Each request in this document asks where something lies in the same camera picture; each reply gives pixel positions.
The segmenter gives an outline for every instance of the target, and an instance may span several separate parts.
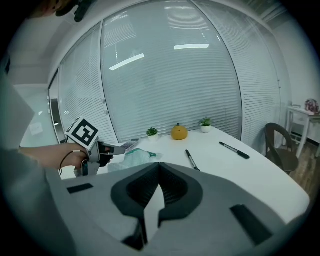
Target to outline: gray plastic chair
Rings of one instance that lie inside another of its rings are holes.
[[[286,149],[275,148],[275,132],[280,133],[286,140]],[[280,167],[287,174],[295,171],[299,166],[299,159],[294,151],[294,143],[290,134],[281,125],[268,123],[264,128],[266,158]]]

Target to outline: striped pattern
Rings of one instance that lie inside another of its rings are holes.
[[[59,109],[65,131],[82,116],[99,129],[100,140],[117,143],[99,79],[99,27],[84,35],[60,64]]]
[[[211,1],[195,1],[225,42],[238,76],[243,107],[241,141],[264,151],[264,127],[280,122],[280,91],[275,66],[253,19]]]
[[[103,24],[107,31],[103,35],[103,45],[105,48],[137,36],[133,26],[128,22],[129,16],[126,13],[125,11],[118,14]]]
[[[125,15],[104,21],[101,42],[103,87],[119,141],[145,137],[150,127],[160,135],[177,123],[198,129],[205,116],[239,139],[242,107],[235,68],[201,12],[188,1],[154,1],[131,7]],[[106,43],[106,35],[122,27],[137,36],[123,34],[126,40]]]

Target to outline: white pot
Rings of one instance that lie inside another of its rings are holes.
[[[156,142],[159,138],[159,134],[157,133],[156,135],[148,136],[148,138],[151,142]]]
[[[211,131],[211,125],[210,126],[200,126],[201,132],[207,134],[208,132]]]

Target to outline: black slot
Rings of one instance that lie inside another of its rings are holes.
[[[91,189],[93,187],[94,186],[92,186],[91,184],[86,183],[86,184],[82,184],[82,185],[79,185],[79,186],[68,187],[67,190],[69,191],[70,194],[73,194],[73,193],[77,193],[77,192],[84,191],[84,190],[87,190],[87,189]]]
[[[272,237],[273,234],[245,205],[238,204],[230,210],[256,246]]]
[[[134,234],[127,237],[122,242],[127,246],[130,246],[138,251],[141,251],[144,248],[145,244],[147,243],[147,241],[145,241],[147,234],[144,234],[144,230],[146,230],[145,224],[139,221],[134,231]]]

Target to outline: white desk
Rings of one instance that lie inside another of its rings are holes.
[[[250,159],[240,157],[220,145],[220,141],[246,153]],[[202,133],[200,130],[189,131],[188,137],[184,140],[173,140],[170,135],[160,137],[155,143],[143,139],[137,148],[163,154],[161,162],[191,168],[185,152],[189,150],[201,172],[234,182],[271,207],[285,223],[302,215],[310,202],[305,191],[275,164],[216,128],[212,128],[210,133]],[[112,162],[119,163],[123,160],[124,155],[118,155]],[[62,175],[75,177],[73,171],[68,174],[65,172],[63,171]],[[98,174],[107,172],[108,165],[100,168]]]
[[[298,150],[296,152],[296,157],[299,158],[301,155],[302,149],[304,148],[304,145],[306,144],[306,141],[307,141],[310,121],[312,119],[320,120],[320,116],[315,115],[311,111],[306,111],[304,108],[295,108],[295,107],[289,106],[287,111],[287,119],[286,119],[286,130],[288,131],[289,134],[291,134],[291,131],[292,131],[294,114],[303,116],[304,118],[304,127],[303,127],[302,137],[301,137]]]

